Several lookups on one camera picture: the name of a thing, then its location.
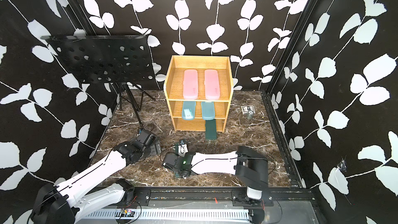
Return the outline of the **small glass jar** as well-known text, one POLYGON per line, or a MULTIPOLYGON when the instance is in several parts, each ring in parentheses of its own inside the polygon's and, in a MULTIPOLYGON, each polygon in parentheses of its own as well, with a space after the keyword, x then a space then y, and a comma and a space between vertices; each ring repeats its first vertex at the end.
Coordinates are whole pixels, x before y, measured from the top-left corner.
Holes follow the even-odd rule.
POLYGON ((248 111, 248 113, 246 114, 247 120, 253 120, 254 114, 254 111, 248 111))

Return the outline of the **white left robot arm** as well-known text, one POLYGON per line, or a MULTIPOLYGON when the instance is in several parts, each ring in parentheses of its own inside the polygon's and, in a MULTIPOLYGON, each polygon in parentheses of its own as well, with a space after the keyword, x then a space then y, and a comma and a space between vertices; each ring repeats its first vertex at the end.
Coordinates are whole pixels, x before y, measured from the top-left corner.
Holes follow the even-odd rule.
POLYGON ((161 153, 158 140, 123 142, 99 162, 57 185, 46 184, 37 194, 28 220, 35 224, 75 224, 89 214, 114 203, 130 204, 134 186, 125 179, 93 192, 110 175, 137 163, 141 158, 161 153))

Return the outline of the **small printed card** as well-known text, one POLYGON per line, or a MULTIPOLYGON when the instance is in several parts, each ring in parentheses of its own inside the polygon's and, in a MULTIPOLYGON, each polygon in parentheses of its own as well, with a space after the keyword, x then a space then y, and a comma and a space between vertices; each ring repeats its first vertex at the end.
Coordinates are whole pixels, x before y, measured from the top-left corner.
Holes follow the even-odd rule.
POLYGON ((256 113, 253 105, 241 106, 241 109, 242 109, 243 115, 256 113))

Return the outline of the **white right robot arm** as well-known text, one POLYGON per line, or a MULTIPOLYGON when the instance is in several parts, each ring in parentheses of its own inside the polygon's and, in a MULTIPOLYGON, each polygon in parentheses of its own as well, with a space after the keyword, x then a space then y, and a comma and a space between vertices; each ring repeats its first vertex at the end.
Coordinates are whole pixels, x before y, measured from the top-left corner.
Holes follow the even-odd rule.
POLYGON ((268 190, 268 158, 247 146, 223 154, 167 153, 162 165, 178 178, 208 173, 231 174, 246 185, 246 196, 261 200, 268 190))

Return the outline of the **wooden shelf unit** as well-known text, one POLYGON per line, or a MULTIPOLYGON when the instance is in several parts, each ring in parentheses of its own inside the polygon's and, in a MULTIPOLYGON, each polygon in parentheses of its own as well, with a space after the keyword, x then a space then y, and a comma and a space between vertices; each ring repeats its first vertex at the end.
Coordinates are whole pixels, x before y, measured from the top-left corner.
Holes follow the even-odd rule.
POLYGON ((217 56, 177 56, 173 55, 164 81, 164 93, 169 107, 175 131, 205 131, 205 120, 202 117, 202 102, 205 97, 205 70, 215 69, 218 72, 220 99, 214 100, 216 130, 224 132, 228 120, 233 96, 233 78, 229 57, 217 56), (198 98, 194 101, 195 116, 192 120, 182 118, 184 72, 195 69, 198 72, 198 98))

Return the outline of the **light blue pencil case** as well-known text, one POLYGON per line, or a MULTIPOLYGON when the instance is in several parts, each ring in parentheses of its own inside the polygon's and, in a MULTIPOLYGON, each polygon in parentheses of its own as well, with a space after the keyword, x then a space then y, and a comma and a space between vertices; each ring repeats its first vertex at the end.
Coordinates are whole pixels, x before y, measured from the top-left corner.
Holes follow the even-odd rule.
POLYGON ((196 101, 184 101, 182 105, 181 118, 193 120, 195 118, 196 101))
POLYGON ((215 105, 214 102, 201 102, 202 119, 206 121, 215 119, 215 105))

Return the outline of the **pink pencil case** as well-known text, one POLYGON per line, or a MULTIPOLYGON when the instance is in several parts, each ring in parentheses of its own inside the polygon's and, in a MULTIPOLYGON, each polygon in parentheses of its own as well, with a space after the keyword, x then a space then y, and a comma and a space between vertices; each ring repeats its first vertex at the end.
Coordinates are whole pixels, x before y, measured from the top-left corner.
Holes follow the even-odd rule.
POLYGON ((206 69, 204 71, 205 97, 207 100, 220 99, 220 84, 218 71, 215 69, 206 69))
POLYGON ((199 95, 198 71, 187 69, 183 75, 183 98, 185 100, 196 100, 199 95))

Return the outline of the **black music stand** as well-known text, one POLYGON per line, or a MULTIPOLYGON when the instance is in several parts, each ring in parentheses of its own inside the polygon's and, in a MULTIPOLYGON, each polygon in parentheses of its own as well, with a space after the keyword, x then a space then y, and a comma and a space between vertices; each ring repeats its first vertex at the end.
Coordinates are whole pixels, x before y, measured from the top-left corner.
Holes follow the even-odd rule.
POLYGON ((61 58, 68 72, 84 84, 115 83, 119 93, 126 93, 134 113, 142 104, 137 102, 129 84, 148 93, 140 86, 154 79, 154 69, 147 35, 42 36, 61 58))

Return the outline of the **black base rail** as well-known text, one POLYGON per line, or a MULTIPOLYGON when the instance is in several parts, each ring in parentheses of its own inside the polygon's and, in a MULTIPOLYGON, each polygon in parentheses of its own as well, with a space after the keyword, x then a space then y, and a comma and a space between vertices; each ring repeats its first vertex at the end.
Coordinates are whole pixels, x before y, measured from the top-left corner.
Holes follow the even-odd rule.
POLYGON ((232 202, 233 206, 263 208, 283 201, 315 201, 310 190, 287 187, 268 188, 260 200, 247 196, 245 187, 136 187, 129 199, 134 206, 149 206, 154 201, 207 201, 232 202))

